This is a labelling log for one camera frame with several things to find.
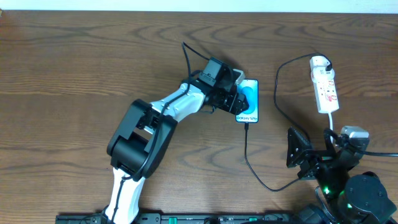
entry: green led indicator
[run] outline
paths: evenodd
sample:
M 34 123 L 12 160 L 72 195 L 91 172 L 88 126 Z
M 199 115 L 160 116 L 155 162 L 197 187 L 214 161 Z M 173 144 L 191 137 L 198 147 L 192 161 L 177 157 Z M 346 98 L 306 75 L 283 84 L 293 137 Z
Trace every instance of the green led indicator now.
M 328 189 L 328 187 L 325 187 L 325 189 L 323 190 L 325 194 L 329 194 L 330 190 Z

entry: power strip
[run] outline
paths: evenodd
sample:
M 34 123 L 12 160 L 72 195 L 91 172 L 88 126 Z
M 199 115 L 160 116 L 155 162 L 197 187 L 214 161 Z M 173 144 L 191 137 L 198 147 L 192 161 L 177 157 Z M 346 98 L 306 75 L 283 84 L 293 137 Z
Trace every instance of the power strip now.
M 328 114 L 338 110 L 335 71 L 326 71 L 330 62 L 324 56 L 314 56 L 310 60 L 311 79 L 315 89 L 318 112 Z

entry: power strip switch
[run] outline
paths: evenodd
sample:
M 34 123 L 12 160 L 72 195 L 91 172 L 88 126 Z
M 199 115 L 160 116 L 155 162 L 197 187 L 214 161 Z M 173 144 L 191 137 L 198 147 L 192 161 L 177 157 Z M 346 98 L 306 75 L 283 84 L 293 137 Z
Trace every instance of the power strip switch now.
M 314 56 L 310 60 L 311 79 L 315 89 L 318 112 L 327 114 L 338 110 L 337 92 L 335 86 L 335 71 L 326 71 L 330 62 L 324 56 Z

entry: white wall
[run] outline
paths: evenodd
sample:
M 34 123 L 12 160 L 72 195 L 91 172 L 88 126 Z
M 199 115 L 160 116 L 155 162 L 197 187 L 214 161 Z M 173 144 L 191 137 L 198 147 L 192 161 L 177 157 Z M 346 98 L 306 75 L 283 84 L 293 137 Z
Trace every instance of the white wall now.
M 398 13 L 398 0 L 0 0 L 3 10 Z

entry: wooden tabletop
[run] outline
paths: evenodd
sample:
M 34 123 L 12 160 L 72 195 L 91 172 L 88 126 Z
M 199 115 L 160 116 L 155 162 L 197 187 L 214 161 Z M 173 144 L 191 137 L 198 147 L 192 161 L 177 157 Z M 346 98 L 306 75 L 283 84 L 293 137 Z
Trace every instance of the wooden tabletop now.
M 286 168 L 290 123 L 275 109 L 275 73 L 315 51 L 333 61 L 344 125 L 370 132 L 369 151 L 398 152 L 398 16 L 364 14 L 6 11 L 0 18 L 0 223 L 54 223 L 60 213 L 102 210 L 113 173 L 106 146 L 130 103 L 159 100 L 187 76 L 181 41 L 259 80 L 260 120 L 249 160 L 270 187 Z M 193 69 L 206 62 L 190 54 Z M 309 58 L 279 74 L 280 107 L 325 149 Z M 144 185 L 140 207 L 165 213 L 262 213 L 315 202 L 316 181 L 279 193 L 254 178 L 244 128 L 218 110 L 185 118 Z M 398 159 L 364 156 L 398 204 Z

